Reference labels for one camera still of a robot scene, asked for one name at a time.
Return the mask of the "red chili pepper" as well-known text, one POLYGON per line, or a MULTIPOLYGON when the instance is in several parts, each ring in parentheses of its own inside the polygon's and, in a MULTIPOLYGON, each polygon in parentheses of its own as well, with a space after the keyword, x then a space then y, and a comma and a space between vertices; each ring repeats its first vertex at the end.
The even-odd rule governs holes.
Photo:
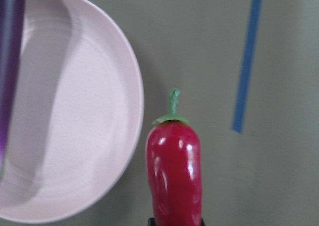
POLYGON ((145 157, 155 224, 202 224, 201 146, 188 121, 178 115, 179 89, 168 94, 167 114, 154 121, 145 157))

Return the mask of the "purple eggplant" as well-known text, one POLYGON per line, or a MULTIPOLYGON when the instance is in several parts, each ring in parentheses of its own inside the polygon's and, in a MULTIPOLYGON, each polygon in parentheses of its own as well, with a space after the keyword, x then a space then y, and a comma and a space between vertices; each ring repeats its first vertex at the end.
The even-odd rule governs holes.
POLYGON ((25 0, 0 0, 0 173, 19 70, 25 0))

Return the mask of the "pink plate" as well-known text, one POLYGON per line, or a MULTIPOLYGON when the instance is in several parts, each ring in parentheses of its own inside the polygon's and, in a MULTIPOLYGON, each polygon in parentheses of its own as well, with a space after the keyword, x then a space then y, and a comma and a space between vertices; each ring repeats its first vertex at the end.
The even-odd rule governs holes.
POLYGON ((0 216, 44 224, 89 208, 135 151, 144 93, 130 43, 88 0, 26 0, 0 216))

